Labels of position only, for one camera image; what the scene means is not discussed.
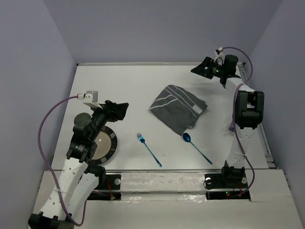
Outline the grey striped cloth napkin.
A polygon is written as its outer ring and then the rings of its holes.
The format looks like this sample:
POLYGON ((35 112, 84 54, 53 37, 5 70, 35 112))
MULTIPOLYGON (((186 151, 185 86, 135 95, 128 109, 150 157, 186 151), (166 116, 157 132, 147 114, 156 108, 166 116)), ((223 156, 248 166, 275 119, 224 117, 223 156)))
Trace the grey striped cloth napkin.
POLYGON ((205 101, 182 87, 170 84, 156 97, 150 112, 176 134, 182 136, 195 127, 198 118, 208 108, 205 101))

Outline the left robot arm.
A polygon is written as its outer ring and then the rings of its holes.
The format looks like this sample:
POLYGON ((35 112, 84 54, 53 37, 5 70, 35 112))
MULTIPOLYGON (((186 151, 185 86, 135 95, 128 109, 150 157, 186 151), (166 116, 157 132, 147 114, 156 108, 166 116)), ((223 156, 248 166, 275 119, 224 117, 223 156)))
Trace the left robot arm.
POLYGON ((95 188, 105 184, 105 168, 92 165, 97 149, 95 142, 107 122, 122 121, 128 103, 104 104, 88 102, 93 114, 80 113, 74 118, 73 136, 59 177, 53 174, 55 187, 38 214, 31 214, 28 224, 32 229, 72 229, 79 227, 74 217, 95 188))

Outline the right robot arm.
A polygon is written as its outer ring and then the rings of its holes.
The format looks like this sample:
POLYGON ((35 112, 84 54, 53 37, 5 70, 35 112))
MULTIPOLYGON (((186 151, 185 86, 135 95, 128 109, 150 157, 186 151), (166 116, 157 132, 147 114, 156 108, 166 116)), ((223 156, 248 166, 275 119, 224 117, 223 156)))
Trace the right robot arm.
POLYGON ((245 175, 246 150, 254 130, 261 124, 264 115, 264 93, 255 91, 236 74, 238 58, 226 55, 203 62, 191 70, 192 73, 212 79, 218 77, 224 89, 233 96, 233 140, 229 156, 222 167, 219 181, 224 187, 241 182, 245 175))

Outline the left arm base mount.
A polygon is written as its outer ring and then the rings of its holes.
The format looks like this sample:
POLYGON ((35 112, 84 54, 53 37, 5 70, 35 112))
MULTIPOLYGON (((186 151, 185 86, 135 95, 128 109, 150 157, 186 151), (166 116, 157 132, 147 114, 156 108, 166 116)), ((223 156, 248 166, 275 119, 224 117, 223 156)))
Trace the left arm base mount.
POLYGON ((87 200, 112 201, 121 199, 121 174, 107 174, 106 179, 99 180, 98 186, 92 191, 87 200))

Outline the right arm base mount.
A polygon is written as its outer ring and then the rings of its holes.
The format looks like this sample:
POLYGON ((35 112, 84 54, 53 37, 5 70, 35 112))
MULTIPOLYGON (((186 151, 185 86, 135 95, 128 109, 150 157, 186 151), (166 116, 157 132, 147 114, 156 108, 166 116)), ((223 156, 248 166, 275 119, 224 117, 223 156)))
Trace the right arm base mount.
POLYGON ((247 199, 251 200, 247 189, 247 180, 235 183, 225 183, 222 181, 221 174, 208 173, 204 175, 203 187, 206 190, 205 197, 207 200, 229 200, 229 199, 247 199))

